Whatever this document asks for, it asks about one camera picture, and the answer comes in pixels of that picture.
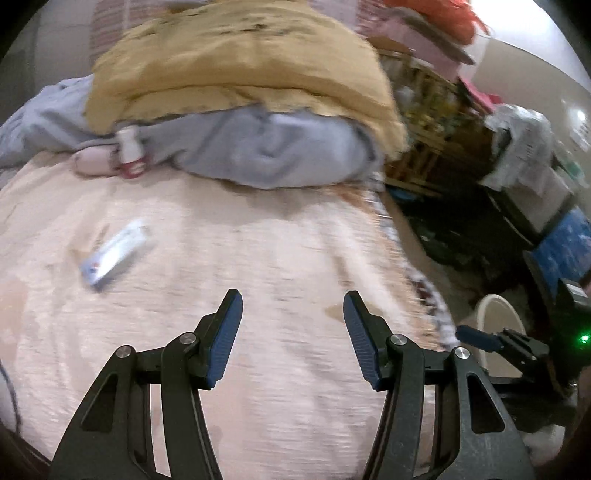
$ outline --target small bottle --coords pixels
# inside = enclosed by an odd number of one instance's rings
[[[139,128],[130,125],[119,130],[119,162],[121,163],[121,176],[132,180],[142,175],[148,168],[148,159],[144,152],[144,146],[138,140]]]

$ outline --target yellow blanket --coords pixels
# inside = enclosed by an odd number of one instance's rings
[[[365,124],[391,157],[405,129],[375,50],[304,2],[230,0],[140,25],[95,64],[89,126],[262,103]]]

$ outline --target pink cloth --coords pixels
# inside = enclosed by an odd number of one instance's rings
[[[454,82],[457,78],[457,71],[461,63],[447,57],[431,40],[409,27],[402,17],[378,21],[370,31],[364,31],[363,34],[367,36],[384,35],[396,40],[413,49],[415,58],[433,65],[433,70],[446,80]]]
[[[478,91],[478,89],[474,86],[472,82],[466,80],[464,77],[460,76],[460,80],[468,89],[468,92],[472,96],[472,99],[480,104],[488,113],[492,113],[495,111],[495,105],[499,103],[503,103],[503,100],[498,95],[482,93]]]

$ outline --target blue rubber finger pad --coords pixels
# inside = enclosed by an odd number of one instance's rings
[[[210,350],[209,369],[206,375],[210,388],[215,387],[216,382],[223,377],[241,319],[242,295],[236,292]]]
[[[345,295],[343,299],[343,317],[345,318],[345,324],[349,331],[363,378],[375,390],[381,379],[378,367],[378,354],[349,294]]]
[[[462,343],[472,345],[485,352],[498,352],[503,348],[503,343],[496,335],[481,332],[468,325],[460,325],[456,328],[456,337]]]

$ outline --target beige bedsheet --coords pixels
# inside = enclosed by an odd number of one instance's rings
[[[394,332],[437,347],[363,192],[254,190],[169,167],[137,183],[83,180],[62,159],[38,155],[0,192],[0,352],[25,439],[51,457],[117,346],[164,346],[238,288],[244,315],[225,377],[202,394],[224,478],[357,478],[384,394],[362,378],[343,295],[358,289]],[[79,259],[138,217],[152,248],[103,293],[86,288]]]

